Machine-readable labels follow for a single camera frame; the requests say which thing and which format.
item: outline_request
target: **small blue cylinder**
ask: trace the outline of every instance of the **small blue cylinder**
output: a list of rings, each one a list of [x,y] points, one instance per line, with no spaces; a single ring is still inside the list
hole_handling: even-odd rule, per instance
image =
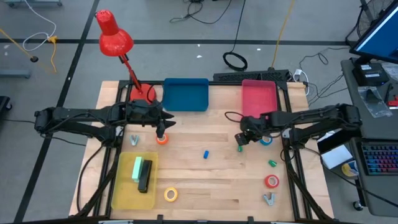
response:
[[[203,155],[203,158],[207,159],[207,157],[209,156],[209,151],[205,151],[205,154]]]

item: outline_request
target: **red desk lamp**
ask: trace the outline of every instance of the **red desk lamp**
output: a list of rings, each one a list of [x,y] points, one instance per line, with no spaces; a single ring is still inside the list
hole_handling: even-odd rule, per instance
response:
[[[156,92],[148,84],[140,84],[136,74],[132,70],[127,57],[127,53],[132,49],[134,41],[130,35],[120,29],[116,20],[109,10],[100,10],[96,14],[102,34],[99,37],[99,48],[101,52],[110,57],[119,57],[120,61],[127,66],[130,78],[135,88],[131,90],[130,100],[143,99],[152,103],[156,98]]]

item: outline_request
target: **computer monitor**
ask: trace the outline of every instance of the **computer monitor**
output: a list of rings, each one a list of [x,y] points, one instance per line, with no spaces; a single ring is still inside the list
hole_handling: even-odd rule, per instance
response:
[[[398,0],[372,23],[350,53],[361,56],[357,63],[368,63],[372,58],[398,63]]]

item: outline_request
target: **white cable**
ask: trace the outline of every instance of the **white cable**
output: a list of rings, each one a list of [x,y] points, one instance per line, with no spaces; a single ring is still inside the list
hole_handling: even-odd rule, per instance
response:
[[[51,35],[49,35],[49,34],[46,33],[46,32],[38,32],[38,33],[35,33],[35,34],[31,35],[30,37],[26,38],[26,39],[23,41],[22,47],[24,48],[24,50],[26,50],[26,51],[33,51],[33,50],[36,50],[36,49],[38,49],[39,47],[41,47],[41,46],[47,41],[47,39],[49,39],[50,37],[52,37],[52,36],[54,35],[55,30],[57,29],[57,25],[56,25],[54,22],[52,22],[51,20],[46,19],[46,18],[44,18],[43,16],[41,16],[39,13],[35,12],[35,11],[33,10],[32,6],[30,6],[29,3],[28,3],[26,0],[24,0],[24,1],[25,1],[25,3],[27,4],[27,6],[29,7],[29,9],[30,9],[34,14],[36,14],[36,15],[39,16],[40,18],[42,18],[42,19],[44,19],[45,21],[50,22],[50,23],[52,23],[52,24],[54,25],[54,31],[51,33]],[[25,43],[26,43],[30,38],[32,38],[32,37],[34,37],[34,36],[36,36],[36,35],[39,35],[39,34],[44,34],[44,35],[47,36],[47,38],[46,38],[45,40],[43,40],[43,42],[42,42],[41,44],[39,44],[38,46],[36,46],[35,48],[33,48],[33,49],[26,49]]]
[[[305,79],[306,79],[306,82],[309,83],[310,80],[308,79],[307,74],[306,74],[303,70],[301,70],[301,69],[296,69],[296,71],[295,71],[294,74],[293,74],[293,80],[294,80],[295,82],[299,82],[299,81],[300,81],[300,76],[301,76],[301,74],[304,74]],[[308,96],[309,93],[310,93],[310,88],[307,87],[307,92],[305,93],[305,95]]]

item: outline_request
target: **pink tray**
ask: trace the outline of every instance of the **pink tray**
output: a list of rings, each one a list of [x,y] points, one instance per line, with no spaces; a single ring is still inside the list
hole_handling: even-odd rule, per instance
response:
[[[271,81],[242,81],[242,112],[259,118],[260,114],[278,110],[276,85]]]

